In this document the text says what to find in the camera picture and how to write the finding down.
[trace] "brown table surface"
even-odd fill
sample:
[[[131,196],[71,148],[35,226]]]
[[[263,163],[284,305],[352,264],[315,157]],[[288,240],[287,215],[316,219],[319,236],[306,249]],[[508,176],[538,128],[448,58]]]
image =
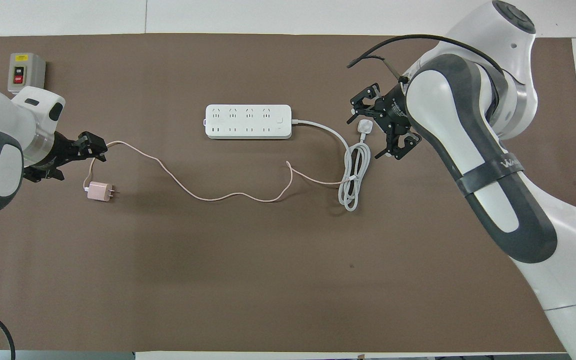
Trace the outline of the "brown table surface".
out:
[[[0,37],[48,66],[66,98],[57,130],[88,130],[160,157],[192,191],[274,198],[289,160],[338,181],[343,149],[322,130],[291,139],[216,141],[206,105],[288,104],[293,117],[359,139],[349,99],[393,76],[346,64],[382,36],[127,34]],[[433,41],[378,53],[400,71]],[[576,205],[576,78],[570,39],[537,39],[539,109],[505,145],[542,189]],[[375,131],[366,142],[384,147]],[[86,199],[88,162],[66,180],[28,181],[0,212],[0,319],[18,349],[78,351],[557,352],[530,287],[471,212],[427,141],[401,161],[374,160],[359,207],[334,186],[295,178],[278,203],[205,203],[122,145],[95,167],[116,185]],[[0,334],[0,349],[7,346]]]

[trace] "electrical outlet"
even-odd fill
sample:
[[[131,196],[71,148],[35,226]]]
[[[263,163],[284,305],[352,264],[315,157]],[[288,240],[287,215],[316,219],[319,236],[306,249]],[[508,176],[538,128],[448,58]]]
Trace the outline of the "electrical outlet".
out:
[[[292,114],[288,105],[212,104],[203,125],[210,139],[288,139]]]

